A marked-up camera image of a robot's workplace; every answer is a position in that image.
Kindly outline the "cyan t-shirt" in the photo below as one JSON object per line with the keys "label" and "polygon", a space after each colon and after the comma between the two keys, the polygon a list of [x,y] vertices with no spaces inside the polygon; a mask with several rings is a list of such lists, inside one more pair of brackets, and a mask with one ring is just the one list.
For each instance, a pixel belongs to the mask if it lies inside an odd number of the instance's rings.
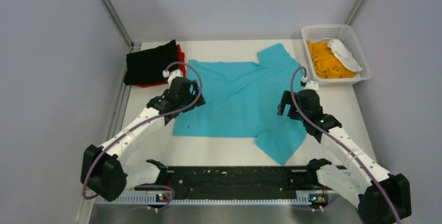
{"label": "cyan t-shirt", "polygon": [[284,165],[306,137],[302,123],[277,113],[283,93],[299,91],[299,64],[278,43],[257,53],[257,62],[190,60],[190,80],[201,78],[203,106],[180,114],[175,136],[255,138],[256,146]]}

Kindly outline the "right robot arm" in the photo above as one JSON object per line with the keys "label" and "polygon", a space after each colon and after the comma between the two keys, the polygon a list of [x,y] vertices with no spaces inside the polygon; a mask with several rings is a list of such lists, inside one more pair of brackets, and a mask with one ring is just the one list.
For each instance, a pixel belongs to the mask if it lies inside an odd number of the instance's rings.
{"label": "right robot arm", "polygon": [[283,92],[277,113],[302,122],[308,135],[329,150],[345,167],[329,160],[313,159],[306,183],[313,189],[326,186],[350,202],[364,223],[399,223],[412,214],[409,180],[392,174],[371,159],[347,134],[333,115],[323,112],[320,97],[313,89]]}

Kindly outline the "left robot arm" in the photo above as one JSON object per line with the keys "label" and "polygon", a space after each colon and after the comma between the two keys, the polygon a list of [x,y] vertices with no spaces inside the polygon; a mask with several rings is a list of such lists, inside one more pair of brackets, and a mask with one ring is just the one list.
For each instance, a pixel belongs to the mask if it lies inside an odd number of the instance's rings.
{"label": "left robot arm", "polygon": [[167,175],[158,165],[146,161],[127,165],[130,156],[156,130],[166,126],[180,113],[205,104],[201,88],[195,80],[174,77],[162,95],[149,100],[140,114],[110,140],[99,146],[88,146],[82,158],[80,181],[83,189],[108,202],[116,200],[125,190],[141,184],[161,189]]}

